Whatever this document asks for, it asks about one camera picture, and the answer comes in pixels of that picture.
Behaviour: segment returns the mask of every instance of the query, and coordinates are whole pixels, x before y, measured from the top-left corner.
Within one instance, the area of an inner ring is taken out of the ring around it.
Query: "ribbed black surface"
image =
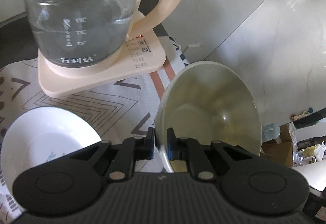
[[[135,173],[127,182],[109,186],[103,196],[74,215],[45,219],[24,214],[15,224],[306,224],[301,214],[278,218],[252,216],[233,208],[209,183],[187,173]]]

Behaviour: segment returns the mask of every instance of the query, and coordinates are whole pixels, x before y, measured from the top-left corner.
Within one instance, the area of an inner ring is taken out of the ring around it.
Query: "white bowl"
[[[221,140],[260,154],[261,123],[254,98],[242,79],[212,61],[193,63],[180,71],[166,89],[155,117],[159,152],[167,171],[167,129],[176,137],[209,145]]]
[[[38,107],[18,117],[8,129],[1,149],[1,169],[12,185],[23,171],[101,140],[79,116],[57,107]]]

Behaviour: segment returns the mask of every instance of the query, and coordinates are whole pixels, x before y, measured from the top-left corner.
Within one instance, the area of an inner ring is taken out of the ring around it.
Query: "water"
[[[122,46],[133,4],[126,6],[123,0],[60,0],[53,5],[29,5],[28,9],[42,54],[56,65],[78,68],[96,64]]]

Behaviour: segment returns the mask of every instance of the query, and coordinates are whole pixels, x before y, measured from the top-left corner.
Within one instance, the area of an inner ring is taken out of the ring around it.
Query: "silver screw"
[[[125,177],[126,175],[121,172],[121,171],[113,171],[112,173],[109,174],[109,177],[112,180],[121,180]]]
[[[201,171],[198,177],[201,178],[201,180],[210,180],[214,177],[214,174],[210,171]]]

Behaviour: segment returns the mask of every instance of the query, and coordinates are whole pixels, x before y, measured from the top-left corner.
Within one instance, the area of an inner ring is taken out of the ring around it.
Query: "plastic bag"
[[[322,144],[317,144],[314,150],[314,155],[316,156],[317,161],[323,160],[324,152],[326,150],[325,142],[323,141]]]

